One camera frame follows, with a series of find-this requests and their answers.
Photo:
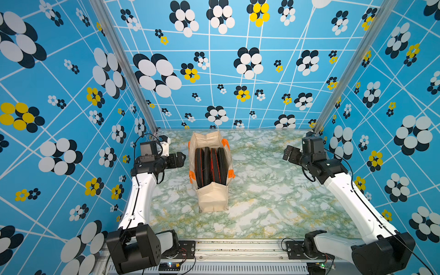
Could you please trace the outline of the ping pong set case two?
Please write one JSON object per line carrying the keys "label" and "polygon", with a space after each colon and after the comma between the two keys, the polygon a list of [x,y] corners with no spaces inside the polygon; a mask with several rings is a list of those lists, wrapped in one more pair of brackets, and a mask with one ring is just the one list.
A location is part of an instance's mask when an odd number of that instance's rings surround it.
{"label": "ping pong set case two", "polygon": [[215,183],[221,183],[221,173],[220,173],[220,167],[218,162],[218,154],[216,148],[210,149],[210,157],[211,157],[211,175],[212,175],[212,181]]}

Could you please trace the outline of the ping pong set case one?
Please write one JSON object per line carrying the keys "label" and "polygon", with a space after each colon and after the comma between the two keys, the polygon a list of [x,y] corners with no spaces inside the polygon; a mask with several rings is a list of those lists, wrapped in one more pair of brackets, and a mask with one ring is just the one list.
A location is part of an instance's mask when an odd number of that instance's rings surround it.
{"label": "ping pong set case one", "polygon": [[219,148],[217,150],[217,157],[218,157],[218,165],[219,165],[219,172],[220,172],[220,181],[221,181],[221,184],[226,186],[229,165],[228,165],[228,161],[226,158],[226,151],[224,148]]}

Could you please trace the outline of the beige canvas tote bag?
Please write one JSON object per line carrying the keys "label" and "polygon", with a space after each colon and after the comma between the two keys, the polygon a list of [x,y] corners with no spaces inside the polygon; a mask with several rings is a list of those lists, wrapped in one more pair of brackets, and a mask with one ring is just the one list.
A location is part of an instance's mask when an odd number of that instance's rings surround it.
{"label": "beige canvas tote bag", "polygon": [[229,184],[235,178],[229,141],[220,132],[194,133],[188,143],[189,178],[200,213],[229,209]]}

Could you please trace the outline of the ping pong set case three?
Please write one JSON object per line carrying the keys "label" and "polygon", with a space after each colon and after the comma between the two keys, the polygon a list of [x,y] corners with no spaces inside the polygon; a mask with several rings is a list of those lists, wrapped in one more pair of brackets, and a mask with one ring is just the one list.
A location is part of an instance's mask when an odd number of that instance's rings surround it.
{"label": "ping pong set case three", "polygon": [[211,157],[210,157],[210,148],[205,147],[202,152],[202,176],[203,176],[203,185],[209,185],[211,180]]}

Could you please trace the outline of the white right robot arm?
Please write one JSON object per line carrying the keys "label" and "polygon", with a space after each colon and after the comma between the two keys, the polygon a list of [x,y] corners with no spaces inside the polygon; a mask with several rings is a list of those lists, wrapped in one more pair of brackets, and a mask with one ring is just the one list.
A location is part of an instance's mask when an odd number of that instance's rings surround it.
{"label": "white right robot arm", "polygon": [[333,194],[361,239],[353,241],[315,230],[304,237],[304,253],[309,258],[330,254],[354,264],[363,275],[389,275],[404,270],[415,248],[413,237],[399,232],[370,204],[340,160],[328,159],[323,146],[307,142],[303,141],[302,148],[287,146],[283,159],[309,172]]}

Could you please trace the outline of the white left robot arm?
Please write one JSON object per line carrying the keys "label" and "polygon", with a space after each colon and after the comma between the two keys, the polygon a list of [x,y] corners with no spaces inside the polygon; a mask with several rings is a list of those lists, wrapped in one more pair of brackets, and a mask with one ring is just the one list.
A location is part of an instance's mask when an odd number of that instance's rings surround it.
{"label": "white left robot arm", "polygon": [[175,230],[155,233],[150,226],[151,202],[156,186],[167,169],[183,167],[186,156],[171,154],[169,137],[161,135],[140,145],[141,155],[131,170],[132,189],[117,230],[108,234],[106,244],[117,274],[157,267],[163,257],[179,253]]}

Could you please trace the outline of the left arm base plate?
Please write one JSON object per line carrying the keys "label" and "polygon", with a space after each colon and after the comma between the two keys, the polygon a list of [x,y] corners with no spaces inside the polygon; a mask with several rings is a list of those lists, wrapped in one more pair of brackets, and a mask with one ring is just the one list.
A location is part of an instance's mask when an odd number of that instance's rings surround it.
{"label": "left arm base plate", "polygon": [[162,254],[162,260],[184,260],[184,259],[194,259],[196,249],[196,241],[194,240],[186,240],[179,241],[178,250],[170,250],[167,253]]}

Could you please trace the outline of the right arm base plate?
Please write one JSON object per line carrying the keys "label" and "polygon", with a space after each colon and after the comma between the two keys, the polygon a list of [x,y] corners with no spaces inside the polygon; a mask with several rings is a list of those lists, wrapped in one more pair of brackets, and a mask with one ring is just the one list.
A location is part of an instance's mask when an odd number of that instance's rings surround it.
{"label": "right arm base plate", "polygon": [[317,254],[313,257],[307,256],[303,248],[303,242],[296,243],[291,240],[284,241],[282,248],[286,251],[290,260],[312,260],[324,262],[332,259],[331,256],[327,256],[326,254]]}

